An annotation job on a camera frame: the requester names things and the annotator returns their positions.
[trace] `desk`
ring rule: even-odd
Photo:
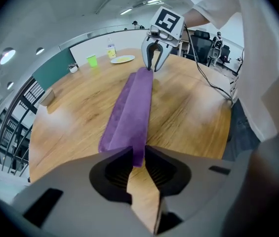
[[[52,86],[56,98],[48,108],[39,106],[32,130],[32,182],[62,163],[98,152],[100,137],[129,74],[144,66],[141,50],[118,52],[126,54],[136,58],[116,65],[102,56],[97,68],[86,64]],[[227,77],[200,66],[212,83],[229,91]],[[230,118],[230,103],[208,86],[194,61],[170,54],[162,69],[154,73],[148,145],[221,158]],[[153,231],[159,192],[144,166],[133,169],[127,191],[133,196],[132,209]]]

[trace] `purple towel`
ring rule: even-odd
[[[144,160],[153,88],[153,71],[140,68],[130,74],[99,143],[99,152],[133,147],[133,165]]]

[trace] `black slot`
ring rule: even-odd
[[[132,169],[133,149],[128,147],[95,164],[89,179],[93,188],[105,199],[131,204],[131,195],[126,189]]]
[[[160,197],[179,194],[189,183],[192,173],[183,162],[167,156],[157,149],[146,146],[146,168]]]
[[[63,191],[48,189],[25,213],[24,218],[37,227],[41,227]]]
[[[160,223],[157,231],[157,235],[174,228],[175,226],[182,223],[182,219],[180,219],[176,214],[173,212],[169,212],[167,214],[162,214],[160,218]]]
[[[229,175],[229,173],[230,173],[230,169],[223,168],[220,166],[212,166],[209,168],[209,170],[215,171],[215,172],[223,174],[223,175]]]

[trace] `ceiling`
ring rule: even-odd
[[[0,65],[2,99],[10,93],[6,89],[9,81],[19,81],[32,64],[42,63],[38,60],[43,56],[35,55],[38,47],[45,48],[44,59],[48,59],[49,50],[75,36],[100,27],[129,22],[132,15],[147,10],[149,6],[134,9],[123,16],[120,13],[141,1],[9,0],[0,11],[0,54],[5,48],[13,47],[16,55],[8,63]],[[166,2],[172,7],[192,5],[190,0]],[[104,6],[95,14],[102,4]]]

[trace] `person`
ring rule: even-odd
[[[133,23],[132,23],[133,25],[134,25],[134,29],[139,29],[140,28],[140,26],[138,25],[138,23],[137,23],[137,21],[135,20]]]
[[[222,28],[242,14],[244,61],[238,97],[260,141],[279,135],[279,16],[267,0],[203,0],[185,17],[187,27],[212,23]]]
[[[220,57],[222,53],[222,47],[223,47],[223,39],[221,37],[221,32],[217,32],[217,36],[213,38],[213,46],[211,49],[211,53],[213,53],[214,49],[219,49],[219,54],[216,58],[213,59],[213,66],[216,66],[217,59]]]

